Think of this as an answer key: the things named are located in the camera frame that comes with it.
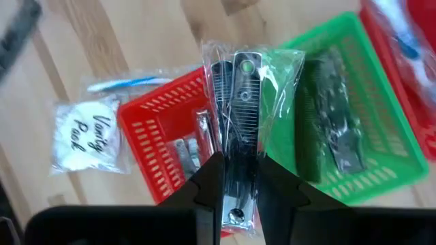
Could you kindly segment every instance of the red plastic basket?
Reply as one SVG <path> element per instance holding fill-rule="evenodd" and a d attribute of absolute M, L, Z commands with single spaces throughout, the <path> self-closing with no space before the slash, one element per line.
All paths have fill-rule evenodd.
<path fill-rule="evenodd" d="M 414 131 L 422 152 L 428 160 L 436 161 L 436 122 L 430 117 L 430 112 L 417 94 L 409 86 L 405 86 L 405 84 L 413 84 L 415 81 L 407 81 L 400 76 L 399 68 L 396 65 L 394 54 L 390 48 L 388 36 L 373 19 L 365 0 L 362 1 L 360 18 L 385 69 L 396 97 L 403 108 L 404 114 L 409 120 L 409 124 Z"/>
<path fill-rule="evenodd" d="M 119 124 L 155 203 L 164 201 L 186 181 L 168 142 L 196 132 L 193 113 L 211 108 L 203 85 L 204 69 L 199 68 L 119 109 Z"/>

